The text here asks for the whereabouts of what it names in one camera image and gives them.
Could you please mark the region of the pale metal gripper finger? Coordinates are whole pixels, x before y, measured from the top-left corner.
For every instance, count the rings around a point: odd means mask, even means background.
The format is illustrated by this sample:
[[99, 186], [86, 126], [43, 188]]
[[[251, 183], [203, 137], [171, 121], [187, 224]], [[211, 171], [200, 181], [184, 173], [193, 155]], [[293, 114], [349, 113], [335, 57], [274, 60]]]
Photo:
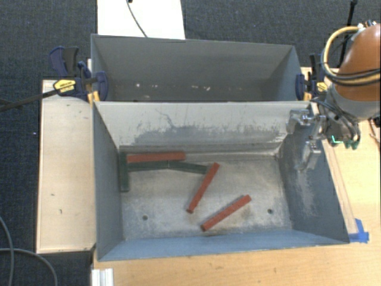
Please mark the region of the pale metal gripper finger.
[[301, 159], [296, 165], [296, 169], [299, 171], [314, 169], [317, 160], [320, 157], [321, 149], [314, 141], [307, 141], [302, 149]]
[[288, 122], [286, 123], [286, 131], [287, 133], [294, 133], [297, 124], [300, 126], [310, 126], [314, 122], [315, 117], [310, 116], [310, 110], [291, 110], [289, 112]]

